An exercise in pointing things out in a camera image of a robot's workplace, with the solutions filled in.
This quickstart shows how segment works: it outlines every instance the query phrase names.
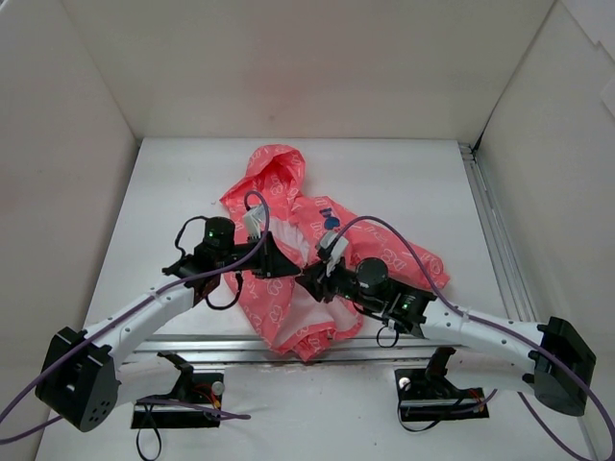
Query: black cable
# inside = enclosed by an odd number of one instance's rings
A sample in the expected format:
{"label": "black cable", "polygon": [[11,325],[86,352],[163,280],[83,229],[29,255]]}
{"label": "black cable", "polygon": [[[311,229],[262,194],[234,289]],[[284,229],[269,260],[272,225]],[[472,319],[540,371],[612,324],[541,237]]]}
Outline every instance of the black cable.
{"label": "black cable", "polygon": [[184,257],[185,257],[185,250],[184,250],[184,248],[182,248],[182,247],[180,246],[180,241],[182,240],[182,236],[184,235],[185,227],[186,227],[188,224],[190,224],[192,221],[196,221],[196,220],[198,220],[198,219],[202,219],[203,221],[206,221],[206,222],[207,222],[207,220],[208,220],[209,218],[208,218],[208,217],[206,217],[206,216],[194,216],[194,217],[192,217],[192,218],[188,219],[188,220],[184,223],[184,225],[182,226],[182,228],[180,229],[180,231],[178,232],[177,237],[175,237],[175,243],[174,243],[174,244],[175,244],[175,248],[177,248],[180,252],[182,252],[182,258],[184,258]]}
{"label": "black cable", "polygon": [[[440,413],[440,415],[436,419],[434,419],[431,423],[429,423],[427,426],[425,426],[425,427],[423,427],[421,429],[411,429],[410,427],[407,427],[407,426],[404,425],[404,422],[402,421],[402,400],[399,399],[398,402],[397,402],[397,419],[400,422],[400,425],[402,426],[402,428],[404,430],[407,430],[408,432],[412,432],[412,433],[425,432],[426,430],[430,430],[431,428],[436,427],[437,425],[442,423],[446,418],[451,416],[453,414],[453,412],[460,407],[460,405],[461,405],[461,403],[463,402],[464,399],[465,399],[465,397],[461,396],[446,411],[443,411],[442,413]],[[410,412],[410,408],[408,408],[406,410],[406,415],[409,412]]]}
{"label": "black cable", "polygon": [[226,310],[226,309],[233,307],[235,304],[237,304],[237,301],[239,301],[239,297],[241,296],[241,289],[243,288],[243,276],[241,275],[240,272],[235,272],[234,278],[235,280],[237,280],[237,293],[234,295],[234,299],[226,305],[214,305],[209,301],[209,296],[205,296],[205,302],[207,303],[210,309]]}
{"label": "black cable", "polygon": [[[145,416],[143,416],[143,420],[141,421],[140,428],[138,429],[138,432],[136,433],[136,439],[135,439],[136,451],[138,452],[139,457],[143,461],[156,461],[160,457],[160,454],[162,453],[162,438],[160,437],[160,432],[158,431],[156,422],[154,421],[154,418],[152,417],[152,410],[154,409],[154,405],[150,404],[149,407],[148,405],[143,405],[143,406],[145,407]],[[158,453],[153,458],[148,458],[147,456],[143,454],[143,451],[141,451],[141,444],[139,442],[139,438],[141,436],[141,430],[145,427],[145,424],[148,421],[150,423],[151,429],[154,430],[154,433],[156,434],[156,438],[158,439]]]}
{"label": "black cable", "polygon": [[381,333],[382,331],[386,329],[386,327],[382,327],[381,329],[378,330],[378,333],[376,333],[376,343],[383,349],[392,349],[395,346],[397,346],[397,342],[400,340],[400,332],[396,329],[395,330],[395,339],[393,340],[393,342],[388,345],[388,346],[383,346],[381,344]]}
{"label": "black cable", "polygon": [[474,147],[472,147],[470,149],[470,154],[475,154],[477,152],[477,150],[480,147],[480,144],[482,143],[482,136],[484,135],[484,131],[487,127],[485,126],[484,129],[482,130],[482,132],[480,133],[479,139],[477,139],[477,142],[474,143]]}
{"label": "black cable", "polygon": [[364,315],[365,317],[369,317],[370,319],[374,319],[374,320],[378,320],[379,322],[383,322],[382,317],[379,317],[377,315],[372,314],[371,312],[367,312],[366,310],[363,310],[362,308],[358,307],[355,303],[353,303],[353,307],[355,308],[355,310],[359,314]]}

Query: white table surface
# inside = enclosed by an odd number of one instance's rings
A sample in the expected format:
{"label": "white table surface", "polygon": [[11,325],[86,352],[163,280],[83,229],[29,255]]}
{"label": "white table surface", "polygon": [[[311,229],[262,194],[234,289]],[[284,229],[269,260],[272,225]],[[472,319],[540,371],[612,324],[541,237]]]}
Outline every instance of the white table surface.
{"label": "white table surface", "polygon": [[[489,405],[490,418],[443,423],[420,435],[400,428],[394,376],[386,366],[231,368],[223,407],[252,414],[218,429],[162,430],[160,461],[565,461],[514,393]],[[587,455],[577,421],[538,405],[556,433]],[[37,461],[138,460],[132,407],[115,409],[89,433],[62,421],[43,436]],[[142,434],[156,452],[151,431]]]}
{"label": "white table surface", "polygon": [[[160,268],[177,257],[172,242],[185,219],[225,214],[217,199],[241,177],[253,150],[268,142],[274,140],[146,139],[86,322],[107,317],[158,279]],[[331,195],[356,213],[390,220],[408,239],[442,256],[452,276],[446,289],[452,299],[504,315],[455,142],[284,142],[306,157],[306,194]],[[186,233],[187,248],[201,231],[194,226]],[[216,295],[218,302],[231,296],[226,288]],[[216,314],[198,307],[161,332],[254,335],[240,309]],[[377,327],[367,325],[361,334],[371,336]],[[488,420],[445,423],[418,436],[403,431],[395,414],[393,370],[366,364],[229,368],[224,408],[249,412],[253,420],[219,429],[163,430],[160,461],[566,459],[512,393],[501,393],[490,404]],[[555,432],[587,454],[576,419],[537,407]],[[37,461],[138,459],[131,415],[130,405],[119,407],[86,434],[59,422],[45,431]],[[153,449],[148,445],[153,441],[146,431],[144,444]]]}
{"label": "white table surface", "polygon": [[[505,315],[454,141],[146,138],[86,325],[109,317],[159,279],[160,269],[179,256],[173,240],[187,218],[228,215],[218,199],[243,177],[254,150],[275,142],[297,147],[304,155],[304,194],[329,195],[354,213],[388,220],[410,241],[443,258],[451,275],[446,288],[451,299]],[[201,223],[188,228],[184,246],[193,248],[202,232]],[[211,295],[218,304],[232,298],[226,284]],[[381,325],[366,321],[359,336],[375,335]],[[239,306],[219,313],[204,304],[159,333],[254,336]]]}

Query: white connector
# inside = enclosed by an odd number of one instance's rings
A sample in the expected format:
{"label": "white connector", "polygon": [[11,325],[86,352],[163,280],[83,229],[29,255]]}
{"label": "white connector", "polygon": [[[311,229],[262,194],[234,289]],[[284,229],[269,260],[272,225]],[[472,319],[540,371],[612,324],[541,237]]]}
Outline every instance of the white connector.
{"label": "white connector", "polygon": [[[334,230],[329,230],[320,238],[316,248],[328,249],[336,237],[337,233]],[[333,269],[335,269],[335,266],[339,263],[346,251],[346,247],[348,247],[348,240],[344,237],[339,237],[339,240],[337,240],[337,243],[335,243],[335,246],[332,248],[330,258],[327,260],[327,277],[331,275],[331,272],[333,272]]]}
{"label": "white connector", "polygon": [[256,205],[243,215],[243,224],[250,237],[260,238],[260,224],[265,220],[265,207]]}

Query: white panel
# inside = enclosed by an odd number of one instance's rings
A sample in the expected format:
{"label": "white panel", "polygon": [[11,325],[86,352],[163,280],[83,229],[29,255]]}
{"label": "white panel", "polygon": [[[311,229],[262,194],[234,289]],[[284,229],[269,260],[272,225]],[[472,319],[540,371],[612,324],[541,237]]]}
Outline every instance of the white panel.
{"label": "white panel", "polygon": [[[357,214],[388,220],[410,241],[440,255],[455,302],[505,316],[461,155],[453,141],[367,139],[145,139],[107,252],[86,322],[112,315],[176,260],[173,240],[189,217],[226,215],[218,199],[266,143],[285,142],[305,156],[306,195],[330,195]],[[203,227],[185,233],[191,249]],[[216,304],[233,296],[226,287]],[[366,322],[361,335],[381,325]],[[237,306],[213,312],[204,304],[159,332],[211,336],[254,335]]]}
{"label": "white panel", "polygon": [[613,0],[563,0],[578,25],[594,44],[600,42],[615,58],[615,2]]}
{"label": "white panel", "polygon": [[[0,407],[82,322],[135,142],[59,1],[0,7]],[[2,426],[41,422],[29,397]],[[37,437],[0,448],[28,459]]]}
{"label": "white panel", "polygon": [[[537,310],[571,319],[611,378],[615,118],[600,90],[614,74],[615,62],[556,5],[482,149]],[[615,413],[612,387],[600,395]]]}
{"label": "white panel", "polygon": [[615,117],[615,75],[613,76],[611,81],[603,88],[603,91],[601,91],[600,96],[603,99],[606,108],[609,109]]}
{"label": "white panel", "polygon": [[552,0],[63,0],[137,137],[474,142]]}
{"label": "white panel", "polygon": [[[393,370],[379,366],[228,369],[223,408],[252,414],[219,429],[163,430],[165,460],[409,461],[566,460],[513,393],[489,405],[489,419],[442,423],[420,435],[405,432],[396,415]],[[530,399],[553,430],[587,456],[577,420]],[[45,431],[37,461],[137,459],[130,405],[113,410],[88,433],[60,422]],[[152,431],[141,434],[155,453]]]}
{"label": "white panel", "polygon": [[[615,413],[615,398],[613,398],[613,389],[615,389],[615,354],[603,354],[600,357],[594,379],[592,380],[592,388],[599,396],[607,398],[607,406],[611,411],[611,416]],[[602,417],[598,414],[598,410],[591,405],[587,411],[588,429],[591,433],[596,434],[596,451],[598,459],[607,459],[611,454],[612,444],[610,436]]]}

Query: crumpled fabric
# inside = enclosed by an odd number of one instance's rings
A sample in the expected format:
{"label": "crumpled fabric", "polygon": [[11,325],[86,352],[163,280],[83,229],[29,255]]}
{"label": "crumpled fabric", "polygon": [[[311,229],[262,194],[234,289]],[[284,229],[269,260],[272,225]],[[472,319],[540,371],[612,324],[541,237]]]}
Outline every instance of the crumpled fabric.
{"label": "crumpled fabric", "polygon": [[[329,230],[339,230],[356,215],[330,197],[303,195],[305,177],[306,161],[297,149],[280,144],[256,149],[244,178],[220,199],[235,222],[235,240],[245,241],[248,236],[242,221],[246,211],[243,199],[246,192],[255,189],[269,205],[270,230],[280,250],[299,267],[316,262],[315,246],[320,237]],[[257,204],[258,198],[250,197],[250,205]],[[386,263],[392,277],[431,290],[412,255],[389,230],[363,221],[344,236],[350,242],[344,254],[350,266],[376,256]],[[442,260],[411,245],[437,286],[443,288],[449,276]],[[236,293],[234,275],[224,278]],[[363,325],[363,316],[351,302],[336,298],[331,303],[318,303],[293,277],[263,280],[244,274],[238,303],[269,349],[280,354],[294,351],[304,361],[326,350],[331,340],[354,337]]]}

